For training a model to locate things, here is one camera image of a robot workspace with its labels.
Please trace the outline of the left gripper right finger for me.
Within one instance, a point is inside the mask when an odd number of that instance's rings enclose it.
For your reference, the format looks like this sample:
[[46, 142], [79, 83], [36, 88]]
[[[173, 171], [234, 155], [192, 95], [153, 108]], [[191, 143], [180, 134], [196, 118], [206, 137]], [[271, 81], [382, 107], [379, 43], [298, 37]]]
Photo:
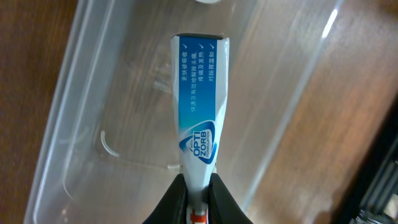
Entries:
[[216, 173], [211, 174], [208, 193], [209, 223], [252, 224]]

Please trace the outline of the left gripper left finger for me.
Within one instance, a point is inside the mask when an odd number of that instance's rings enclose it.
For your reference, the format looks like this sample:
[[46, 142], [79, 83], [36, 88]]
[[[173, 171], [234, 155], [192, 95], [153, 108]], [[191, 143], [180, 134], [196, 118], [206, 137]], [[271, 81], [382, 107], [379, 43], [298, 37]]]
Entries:
[[186, 224], [187, 204], [185, 179], [178, 174], [143, 224]]

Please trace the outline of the white Panadol medicine box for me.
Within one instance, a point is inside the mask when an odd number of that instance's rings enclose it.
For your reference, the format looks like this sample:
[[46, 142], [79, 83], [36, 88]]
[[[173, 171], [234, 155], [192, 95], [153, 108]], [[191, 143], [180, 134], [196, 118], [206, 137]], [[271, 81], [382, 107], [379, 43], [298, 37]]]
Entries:
[[176, 34], [171, 38], [174, 119], [180, 172], [187, 186], [187, 223], [208, 223], [208, 188], [216, 172], [228, 100], [229, 39]]

